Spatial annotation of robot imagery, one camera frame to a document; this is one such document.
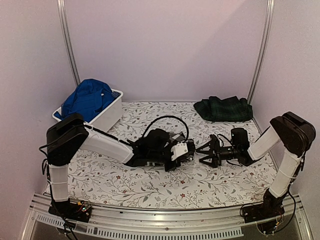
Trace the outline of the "floral patterned table mat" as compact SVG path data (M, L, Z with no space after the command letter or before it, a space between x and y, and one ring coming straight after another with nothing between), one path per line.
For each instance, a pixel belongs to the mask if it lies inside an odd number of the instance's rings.
M186 133L200 147L216 135L228 146L231 130L243 128L254 143L260 136L254 121L210 122L188 102L124 102L122 116L109 130L121 139L136 141L147 128ZM126 166L88 150L79 150L68 165L68 195L74 201L151 209L202 209L260 202L277 171L269 154L250 166L236 160L216 168L199 162L183 162L166 172L163 166Z

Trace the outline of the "right aluminium frame post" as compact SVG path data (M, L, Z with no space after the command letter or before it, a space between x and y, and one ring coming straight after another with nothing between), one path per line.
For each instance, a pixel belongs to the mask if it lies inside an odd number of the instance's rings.
M247 101L249 104L253 103L255 91L256 91L259 77L261 74L261 70L263 67L263 61L264 61L265 54L267 51L270 31L271 31L272 22L273 22L274 7L275 7L275 1L268 0L267 4L266 4L266 13L265 13L261 43L260 43L260 47L259 47L259 51L258 51L258 57L257 57L256 65L254 68L253 77L252 77L251 85L249 88L248 96L247 96Z

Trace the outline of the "front aluminium rail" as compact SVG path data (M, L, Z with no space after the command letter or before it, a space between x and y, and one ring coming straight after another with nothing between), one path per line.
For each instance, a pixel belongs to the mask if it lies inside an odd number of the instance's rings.
M240 206L207 209L143 209L94 204L88 222L49 213L50 197L36 193L27 211L23 240L312 240L298 195L283 201L276 218L245 222Z

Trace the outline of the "blue garment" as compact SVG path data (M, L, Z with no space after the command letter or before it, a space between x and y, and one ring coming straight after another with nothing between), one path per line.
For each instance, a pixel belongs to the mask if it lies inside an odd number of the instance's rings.
M97 79L85 79L74 92L62 103L61 110L53 115L63 120L78 113L84 121L90 122L120 96L107 83Z

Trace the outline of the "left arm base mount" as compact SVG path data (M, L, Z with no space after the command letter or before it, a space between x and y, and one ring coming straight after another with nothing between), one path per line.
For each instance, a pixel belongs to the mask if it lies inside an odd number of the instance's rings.
M48 213L64 220L88 223L92 213L92 206L83 200L77 203L71 202L70 199L60 202L52 200Z

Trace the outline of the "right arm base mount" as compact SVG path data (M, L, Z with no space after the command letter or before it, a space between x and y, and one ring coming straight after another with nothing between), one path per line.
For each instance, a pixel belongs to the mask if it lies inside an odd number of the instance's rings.
M240 216L245 223L257 222L257 230L263 235L273 235L278 230L284 220L284 207L282 205L275 208L265 207L264 203L244 204L239 210Z

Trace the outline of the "white plastic laundry bin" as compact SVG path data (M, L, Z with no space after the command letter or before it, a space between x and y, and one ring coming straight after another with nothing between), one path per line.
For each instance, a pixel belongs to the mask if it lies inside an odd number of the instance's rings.
M71 117L71 116L79 117L85 124L89 124L91 126L94 126L97 129L100 129L104 132L107 132L120 120L120 118L123 114L123 111L122 111L123 92L121 92L119 90L114 90L114 89L112 89L112 90L120 93L120 96L90 122L84 121L83 116L79 113L73 113L72 115L70 115L68 117ZM54 113L56 111L60 111L60 110L61 110L61 106L52 113L52 117L57 122L60 122L62 120L55 117Z

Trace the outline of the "green plaid pleated skirt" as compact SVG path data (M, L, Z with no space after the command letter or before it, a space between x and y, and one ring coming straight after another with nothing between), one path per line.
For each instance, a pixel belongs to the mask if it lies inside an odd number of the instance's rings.
M193 105L195 111L210 122L246 122L253 119L253 109L246 98L237 96L220 99L210 96Z

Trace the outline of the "black white checkered shirt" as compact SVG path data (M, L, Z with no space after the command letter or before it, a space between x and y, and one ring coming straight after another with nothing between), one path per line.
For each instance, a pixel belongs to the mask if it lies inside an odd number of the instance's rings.
M180 133L169 133L169 142L164 146L163 151L161 152L161 155L155 155L157 159L153 159L152 161L147 161L146 162L146 167L157 167L157 166L163 166L165 167L165 161L167 158L170 158L170 148L177 143L180 142L186 142L187 140L192 140L192 139L185 139L185 135L180 132Z

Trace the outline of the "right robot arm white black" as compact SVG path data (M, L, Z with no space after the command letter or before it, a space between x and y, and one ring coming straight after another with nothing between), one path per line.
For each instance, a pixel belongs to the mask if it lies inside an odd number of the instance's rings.
M278 205L289 193L291 184L299 171L303 170L305 155L310 150L317 131L313 124L288 111L272 118L269 126L253 143L249 142L249 133L243 127L231 129L229 145L222 146L217 135L210 135L209 141L195 151L203 154L199 161L217 168L222 161L237 160L242 166L250 166L282 146L282 160L277 168L273 182L265 191L263 203L258 213L269 218L278 210Z

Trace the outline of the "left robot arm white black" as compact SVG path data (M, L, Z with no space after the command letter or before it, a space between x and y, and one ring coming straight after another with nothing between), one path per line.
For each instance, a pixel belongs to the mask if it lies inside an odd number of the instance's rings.
M68 165L78 150L92 151L129 167L156 163L170 172L194 158L195 143L189 138L189 129L185 131L171 133L147 126L141 137L131 141L94 127L79 113L59 121L47 130L46 144L39 147L45 155L47 181L55 209L63 217L70 217L75 211L69 202Z

